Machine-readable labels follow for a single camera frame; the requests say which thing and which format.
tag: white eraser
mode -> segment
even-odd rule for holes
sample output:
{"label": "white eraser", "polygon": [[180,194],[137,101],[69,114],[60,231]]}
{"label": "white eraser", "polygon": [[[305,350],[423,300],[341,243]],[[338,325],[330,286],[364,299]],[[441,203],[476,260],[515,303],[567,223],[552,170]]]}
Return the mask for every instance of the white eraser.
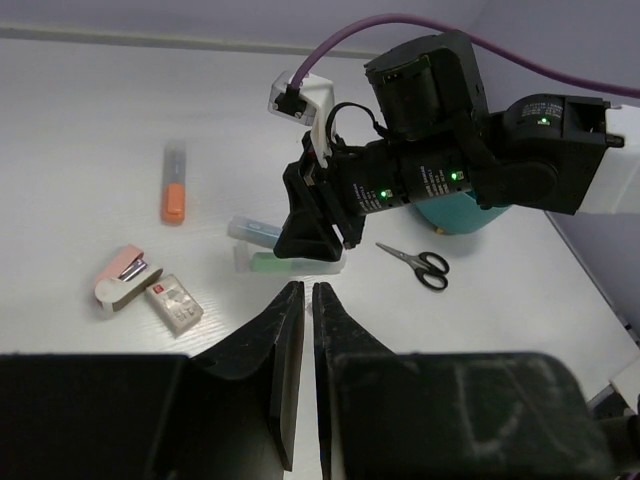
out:
{"label": "white eraser", "polygon": [[176,337],[198,323],[204,313],[174,275],[148,286],[146,294]]}

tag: orange highlighter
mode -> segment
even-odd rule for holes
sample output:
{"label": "orange highlighter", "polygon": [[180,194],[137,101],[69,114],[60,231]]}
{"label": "orange highlighter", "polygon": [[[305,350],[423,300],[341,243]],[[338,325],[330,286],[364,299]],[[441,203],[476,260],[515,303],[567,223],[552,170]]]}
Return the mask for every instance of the orange highlighter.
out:
{"label": "orange highlighter", "polygon": [[172,141],[164,149],[162,220],[171,225],[184,222],[187,173],[187,146]]}

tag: stapler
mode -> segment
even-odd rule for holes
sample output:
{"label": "stapler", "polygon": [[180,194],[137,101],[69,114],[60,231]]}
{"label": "stapler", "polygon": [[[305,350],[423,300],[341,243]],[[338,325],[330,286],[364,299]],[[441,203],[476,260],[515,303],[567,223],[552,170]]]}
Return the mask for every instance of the stapler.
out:
{"label": "stapler", "polygon": [[147,263],[143,256],[144,252],[138,247],[128,245],[98,275],[94,293],[104,310],[122,310],[160,278],[162,268]]}

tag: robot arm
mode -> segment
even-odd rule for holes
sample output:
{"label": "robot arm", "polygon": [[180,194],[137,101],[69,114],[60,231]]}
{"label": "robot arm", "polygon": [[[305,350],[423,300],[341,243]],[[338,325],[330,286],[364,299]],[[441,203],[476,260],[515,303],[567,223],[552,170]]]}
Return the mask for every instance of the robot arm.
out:
{"label": "robot arm", "polygon": [[334,105],[330,81],[309,76],[294,91],[283,74],[274,84],[270,110],[312,125],[284,174],[291,211],[277,256],[337,261],[360,242],[366,215],[469,190],[485,209],[640,213],[640,109],[537,94],[490,113],[470,38],[457,31],[365,68],[387,127],[365,146],[335,135],[345,105]]}

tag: white table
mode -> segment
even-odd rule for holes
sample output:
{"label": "white table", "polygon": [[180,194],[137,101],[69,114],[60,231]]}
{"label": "white table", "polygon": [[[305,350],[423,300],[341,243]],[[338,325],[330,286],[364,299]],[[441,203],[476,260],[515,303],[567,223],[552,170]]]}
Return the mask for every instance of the white table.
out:
{"label": "white table", "polygon": [[[288,278],[235,273],[226,224],[281,224],[281,175],[301,126],[269,115],[271,82],[299,57],[0,41],[0,351],[197,354],[259,313]],[[362,62],[315,70],[337,100],[375,107]],[[372,138],[346,112],[348,141]],[[187,220],[159,221],[162,150],[188,142]],[[434,294],[374,245],[431,249],[451,263]],[[143,299],[104,319],[92,280],[127,243],[175,273],[206,314],[175,340]],[[307,299],[318,278],[306,278]],[[438,236],[399,209],[367,219],[344,271],[325,277],[348,312],[396,351],[540,350],[586,396],[639,355],[544,213],[513,208],[481,232]],[[307,322],[295,473],[320,478]]]}

